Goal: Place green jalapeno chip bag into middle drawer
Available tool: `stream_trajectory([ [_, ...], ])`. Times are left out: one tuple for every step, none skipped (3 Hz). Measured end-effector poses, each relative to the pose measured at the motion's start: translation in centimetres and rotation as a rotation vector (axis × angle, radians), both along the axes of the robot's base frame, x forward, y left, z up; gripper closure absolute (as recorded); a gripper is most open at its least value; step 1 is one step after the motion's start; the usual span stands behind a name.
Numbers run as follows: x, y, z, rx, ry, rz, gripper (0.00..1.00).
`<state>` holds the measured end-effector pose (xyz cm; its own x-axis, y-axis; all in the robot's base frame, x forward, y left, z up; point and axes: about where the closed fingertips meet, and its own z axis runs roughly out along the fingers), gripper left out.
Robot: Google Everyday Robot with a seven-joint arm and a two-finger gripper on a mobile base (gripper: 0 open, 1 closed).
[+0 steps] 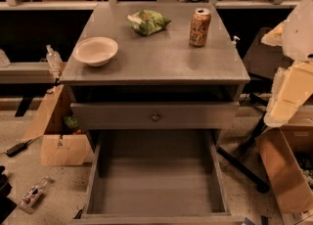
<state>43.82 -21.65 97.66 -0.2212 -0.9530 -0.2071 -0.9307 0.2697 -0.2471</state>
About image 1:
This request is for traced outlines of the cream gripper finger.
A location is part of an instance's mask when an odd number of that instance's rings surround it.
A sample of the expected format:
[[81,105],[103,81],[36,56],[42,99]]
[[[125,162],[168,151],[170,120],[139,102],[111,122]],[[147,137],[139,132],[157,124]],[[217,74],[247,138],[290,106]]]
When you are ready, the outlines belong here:
[[313,94],[313,65],[294,62],[288,68],[279,67],[271,93],[264,122],[270,127],[281,127]]

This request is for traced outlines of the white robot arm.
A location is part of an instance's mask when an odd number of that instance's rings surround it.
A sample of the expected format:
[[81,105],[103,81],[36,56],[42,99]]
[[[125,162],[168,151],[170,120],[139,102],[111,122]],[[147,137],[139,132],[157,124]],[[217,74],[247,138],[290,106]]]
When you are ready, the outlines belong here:
[[281,46],[293,63],[275,73],[264,122],[280,127],[313,95],[313,0],[301,0],[261,42]]

